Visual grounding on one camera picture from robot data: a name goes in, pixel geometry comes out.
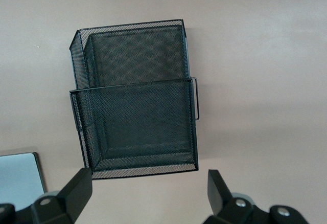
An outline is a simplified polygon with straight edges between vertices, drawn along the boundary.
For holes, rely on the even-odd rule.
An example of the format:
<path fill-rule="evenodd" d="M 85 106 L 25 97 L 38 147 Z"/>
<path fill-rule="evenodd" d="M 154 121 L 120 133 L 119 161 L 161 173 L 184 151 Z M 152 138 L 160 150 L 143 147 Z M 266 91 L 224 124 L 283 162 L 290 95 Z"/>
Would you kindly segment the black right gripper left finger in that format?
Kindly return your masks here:
<path fill-rule="evenodd" d="M 82 168 L 55 196 L 43 196 L 19 211 L 1 204 L 1 223 L 75 223 L 91 195 L 91 169 Z"/>

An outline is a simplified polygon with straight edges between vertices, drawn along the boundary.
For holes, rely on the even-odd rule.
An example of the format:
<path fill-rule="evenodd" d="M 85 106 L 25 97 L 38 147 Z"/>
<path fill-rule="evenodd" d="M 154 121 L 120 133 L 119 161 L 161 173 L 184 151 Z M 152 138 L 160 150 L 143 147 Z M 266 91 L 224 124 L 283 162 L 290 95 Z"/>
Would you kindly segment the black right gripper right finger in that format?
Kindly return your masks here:
<path fill-rule="evenodd" d="M 292 207 L 274 205 L 265 212 L 246 195 L 233 196 L 218 170 L 208 171 L 207 196 L 213 215 L 206 223 L 306 223 Z"/>

